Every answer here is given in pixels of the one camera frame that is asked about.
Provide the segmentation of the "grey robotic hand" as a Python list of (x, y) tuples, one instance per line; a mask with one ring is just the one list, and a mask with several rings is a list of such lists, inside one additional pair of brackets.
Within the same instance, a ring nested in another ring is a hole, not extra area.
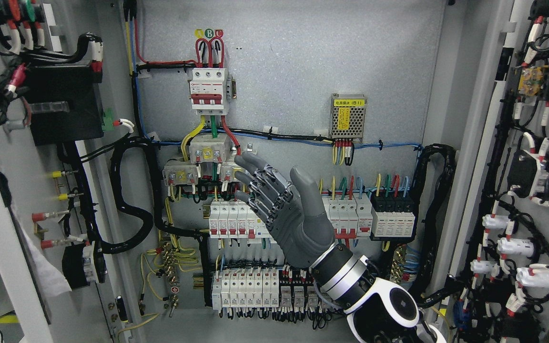
[(334, 243), (333, 226), (315, 179), (299, 166), (292, 167), (286, 178), (250, 152), (234, 160), (246, 170), (236, 178), (251, 191), (237, 191), (237, 199), (265, 223), (290, 265), (313, 268)]

